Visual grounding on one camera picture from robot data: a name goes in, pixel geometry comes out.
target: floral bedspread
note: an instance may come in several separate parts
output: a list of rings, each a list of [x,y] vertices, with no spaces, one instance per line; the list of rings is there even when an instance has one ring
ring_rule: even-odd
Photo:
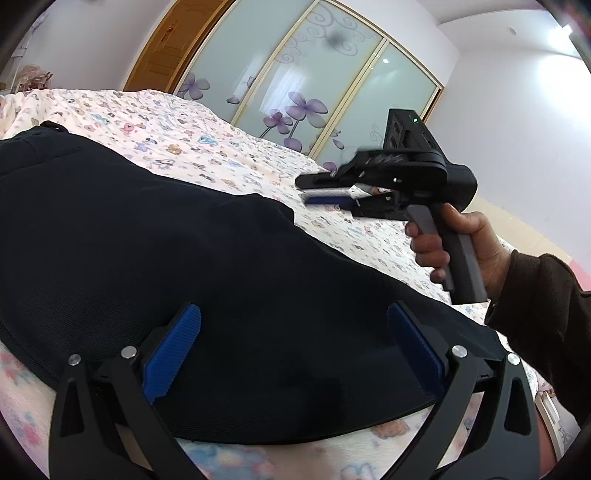
[[[254,138],[197,102],[161,92],[35,90],[0,96],[0,139],[51,120],[135,164],[228,193],[259,193],[295,211],[310,235],[421,293],[449,302],[414,262],[401,222],[357,220],[335,207],[307,209],[294,179],[320,167],[293,150]],[[482,323],[486,304],[456,307]],[[532,391],[535,374],[528,369]],[[0,343],[0,411],[36,464],[48,472],[48,433],[55,394]],[[442,463],[459,455],[480,397],[475,395]],[[428,415],[341,437],[292,446],[232,446],[179,440],[210,480],[374,480],[399,457]]]

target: human hand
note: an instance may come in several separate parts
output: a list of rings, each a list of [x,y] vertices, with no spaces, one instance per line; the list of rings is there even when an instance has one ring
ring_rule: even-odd
[[[497,301],[505,284],[511,254],[499,242],[489,219],[480,212],[459,213],[449,203],[443,206],[441,216],[450,229],[470,235],[486,292],[491,300]],[[449,254],[442,249],[441,237],[419,234],[418,226],[412,222],[406,224],[405,232],[413,239],[411,249],[417,254],[416,262],[422,267],[434,267],[431,281],[442,283],[446,278],[443,267],[449,263]]]

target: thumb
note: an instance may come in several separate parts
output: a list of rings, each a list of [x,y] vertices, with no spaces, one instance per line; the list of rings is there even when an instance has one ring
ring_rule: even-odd
[[[441,216],[453,230],[469,235],[482,230],[487,224],[487,218],[483,214],[479,212],[461,214],[450,203],[443,206]]]

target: finger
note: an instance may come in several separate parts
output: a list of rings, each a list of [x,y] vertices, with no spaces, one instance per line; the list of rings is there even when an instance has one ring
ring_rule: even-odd
[[[419,235],[410,242],[410,248],[416,254],[441,250],[441,237],[439,235]]]
[[[446,278],[445,270],[442,268],[436,268],[431,272],[429,278],[433,283],[443,283]]]
[[[489,224],[488,218],[484,213],[472,212],[461,214],[451,204],[446,203],[441,216],[445,222],[458,233],[468,233],[470,235],[482,230]]]
[[[416,223],[408,222],[404,227],[404,233],[409,237],[416,237],[418,235],[418,226]]]
[[[437,250],[426,254],[418,254],[416,262],[421,267],[441,268],[449,264],[449,254],[444,250]]]

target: dark brown sweater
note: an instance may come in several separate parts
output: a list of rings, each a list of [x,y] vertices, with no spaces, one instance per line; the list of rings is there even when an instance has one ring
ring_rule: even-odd
[[[501,297],[486,324],[552,384],[582,425],[591,411],[591,291],[552,255],[514,251]]]

